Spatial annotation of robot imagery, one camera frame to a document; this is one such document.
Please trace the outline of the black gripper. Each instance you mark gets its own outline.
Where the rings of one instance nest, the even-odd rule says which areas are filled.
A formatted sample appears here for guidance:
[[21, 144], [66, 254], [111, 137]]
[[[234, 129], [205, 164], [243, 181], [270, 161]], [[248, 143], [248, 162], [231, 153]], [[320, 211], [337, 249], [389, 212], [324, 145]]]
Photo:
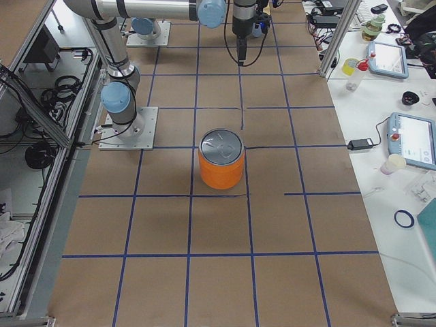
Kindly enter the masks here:
[[256, 0], [234, 0], [232, 32], [236, 37], [251, 34], [256, 16]]

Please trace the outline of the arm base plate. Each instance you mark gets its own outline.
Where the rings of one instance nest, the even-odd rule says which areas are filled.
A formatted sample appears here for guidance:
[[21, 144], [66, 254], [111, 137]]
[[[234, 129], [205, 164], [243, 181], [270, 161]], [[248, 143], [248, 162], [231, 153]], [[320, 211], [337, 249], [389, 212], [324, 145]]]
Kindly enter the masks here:
[[138, 107], [136, 119], [129, 129], [121, 133], [127, 126], [113, 124], [110, 115], [106, 115], [105, 124], [109, 128], [102, 131], [103, 141], [99, 142], [101, 151], [151, 151], [154, 145], [155, 130], [157, 125], [158, 107]]
[[154, 18], [132, 18], [127, 33], [127, 47], [146, 48], [167, 46], [171, 22]]

